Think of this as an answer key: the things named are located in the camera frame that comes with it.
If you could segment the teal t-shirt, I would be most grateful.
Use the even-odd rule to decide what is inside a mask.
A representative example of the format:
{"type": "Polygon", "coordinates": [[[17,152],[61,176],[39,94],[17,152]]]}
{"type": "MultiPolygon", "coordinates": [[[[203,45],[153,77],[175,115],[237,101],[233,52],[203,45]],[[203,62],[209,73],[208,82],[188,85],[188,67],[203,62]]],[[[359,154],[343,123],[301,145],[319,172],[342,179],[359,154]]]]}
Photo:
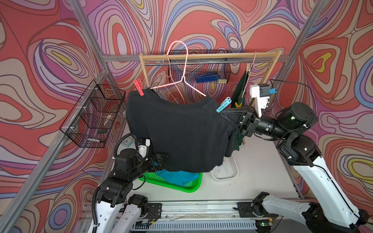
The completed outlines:
{"type": "Polygon", "coordinates": [[[185,171],[170,172],[167,170],[162,170],[156,172],[156,174],[165,181],[177,186],[185,186],[188,183],[199,179],[200,177],[199,173],[190,173],[185,171]]]}

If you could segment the black t-shirt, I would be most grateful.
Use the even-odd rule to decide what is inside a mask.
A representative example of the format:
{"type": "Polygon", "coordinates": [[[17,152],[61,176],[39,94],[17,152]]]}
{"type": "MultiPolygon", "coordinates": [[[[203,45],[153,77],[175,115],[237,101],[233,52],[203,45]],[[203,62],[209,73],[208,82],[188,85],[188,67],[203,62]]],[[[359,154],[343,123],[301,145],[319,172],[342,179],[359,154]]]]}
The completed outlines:
{"type": "Polygon", "coordinates": [[[153,151],[168,155],[167,171],[210,172],[234,150],[237,128],[216,110],[210,97],[177,104],[148,88],[128,95],[126,117],[130,132],[148,139],[153,151]]]}

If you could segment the pink hanger of teal shirt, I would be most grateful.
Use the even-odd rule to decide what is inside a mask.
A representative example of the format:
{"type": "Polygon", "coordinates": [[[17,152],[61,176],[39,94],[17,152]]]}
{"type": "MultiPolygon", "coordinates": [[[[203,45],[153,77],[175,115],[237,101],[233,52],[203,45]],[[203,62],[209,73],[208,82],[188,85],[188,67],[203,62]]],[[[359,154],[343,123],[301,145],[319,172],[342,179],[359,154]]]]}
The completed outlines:
{"type": "MultiPolygon", "coordinates": [[[[174,82],[174,79],[173,79],[172,74],[171,74],[171,61],[170,61],[170,58],[169,58],[169,56],[168,56],[167,54],[164,54],[164,55],[166,56],[166,58],[167,58],[167,60],[168,60],[168,65],[169,65],[169,68],[168,68],[168,76],[167,76],[167,77],[169,78],[169,83],[173,83],[173,82],[174,82]]],[[[177,89],[177,91],[179,92],[179,94],[180,94],[180,96],[181,96],[183,102],[185,103],[185,99],[184,99],[184,97],[183,97],[183,95],[182,95],[182,93],[181,93],[179,87],[177,86],[177,84],[174,84],[174,86],[176,87],[176,89],[177,89]]],[[[179,102],[176,100],[176,98],[172,95],[172,93],[171,93],[168,89],[167,89],[167,91],[170,93],[170,95],[173,97],[173,99],[174,99],[177,103],[179,103],[179,102]]]]}

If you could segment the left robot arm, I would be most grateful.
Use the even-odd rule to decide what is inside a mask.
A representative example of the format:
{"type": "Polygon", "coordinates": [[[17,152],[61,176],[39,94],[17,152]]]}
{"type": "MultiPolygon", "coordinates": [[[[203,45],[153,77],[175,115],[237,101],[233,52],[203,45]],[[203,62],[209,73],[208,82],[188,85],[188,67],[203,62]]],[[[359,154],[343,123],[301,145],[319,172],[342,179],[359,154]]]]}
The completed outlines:
{"type": "Polygon", "coordinates": [[[90,233],[130,233],[136,227],[149,229],[161,218],[161,204],[133,194],[133,182],[146,173],[166,167],[168,154],[153,151],[149,139],[129,133],[114,147],[114,165],[107,178],[96,188],[92,203],[90,233]]]}

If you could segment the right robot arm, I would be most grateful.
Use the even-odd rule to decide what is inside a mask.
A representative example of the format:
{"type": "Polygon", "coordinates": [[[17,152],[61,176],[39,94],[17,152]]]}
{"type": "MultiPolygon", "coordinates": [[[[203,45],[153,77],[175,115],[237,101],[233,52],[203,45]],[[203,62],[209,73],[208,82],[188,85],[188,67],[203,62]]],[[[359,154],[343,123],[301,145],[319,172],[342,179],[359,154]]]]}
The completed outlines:
{"type": "Polygon", "coordinates": [[[304,224],[314,233],[357,233],[368,224],[369,214],[357,208],[329,171],[316,143],[305,135],[318,122],[313,110],[304,103],[293,103],[276,118],[259,116],[251,107],[219,110],[242,136],[269,136],[286,162],[307,183],[316,201],[300,203],[259,193],[248,211],[262,217],[279,215],[304,224]]]}

